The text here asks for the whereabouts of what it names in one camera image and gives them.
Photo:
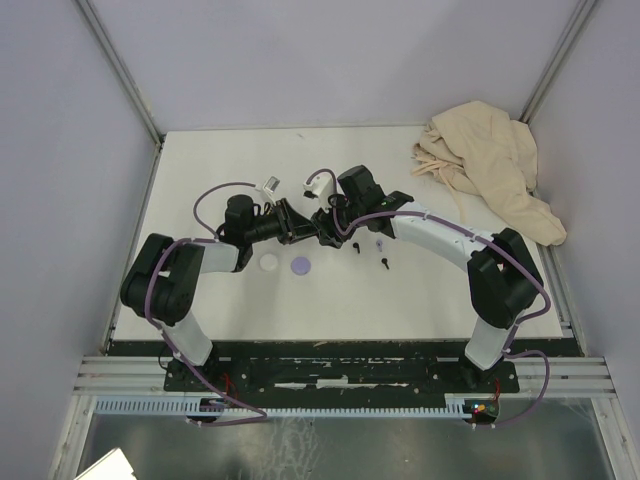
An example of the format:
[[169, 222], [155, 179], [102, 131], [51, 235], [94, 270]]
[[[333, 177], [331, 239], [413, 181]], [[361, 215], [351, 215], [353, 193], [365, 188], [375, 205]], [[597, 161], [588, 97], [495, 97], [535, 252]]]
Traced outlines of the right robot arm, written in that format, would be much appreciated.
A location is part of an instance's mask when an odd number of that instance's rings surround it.
[[385, 193], [362, 165], [340, 176], [321, 169], [306, 180], [304, 194], [320, 205], [312, 220], [323, 244], [339, 247], [367, 228], [424, 248], [467, 274], [477, 320], [459, 379], [472, 391], [491, 384], [518, 327], [532, 318], [530, 307], [548, 296], [523, 237], [511, 228], [479, 231], [431, 213], [406, 193]]

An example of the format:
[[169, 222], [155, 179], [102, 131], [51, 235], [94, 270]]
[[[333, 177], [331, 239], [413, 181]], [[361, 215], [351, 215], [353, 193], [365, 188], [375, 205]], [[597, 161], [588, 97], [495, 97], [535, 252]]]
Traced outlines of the white earbud case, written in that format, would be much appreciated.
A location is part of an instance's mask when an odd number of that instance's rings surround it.
[[266, 253], [260, 257], [259, 265], [263, 271], [272, 272], [279, 267], [279, 259], [275, 254]]

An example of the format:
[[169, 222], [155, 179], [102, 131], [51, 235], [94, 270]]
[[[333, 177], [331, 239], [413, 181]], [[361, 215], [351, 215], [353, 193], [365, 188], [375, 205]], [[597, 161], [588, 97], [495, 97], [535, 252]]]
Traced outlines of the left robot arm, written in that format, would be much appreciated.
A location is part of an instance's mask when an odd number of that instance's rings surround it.
[[317, 234], [317, 226], [285, 199], [260, 213], [251, 197], [234, 195], [215, 239], [149, 235], [121, 286], [121, 303], [159, 330], [174, 356], [188, 364], [191, 383], [212, 389], [221, 366], [209, 358], [213, 344], [191, 311], [199, 278], [243, 271], [256, 243], [276, 239], [288, 245]]

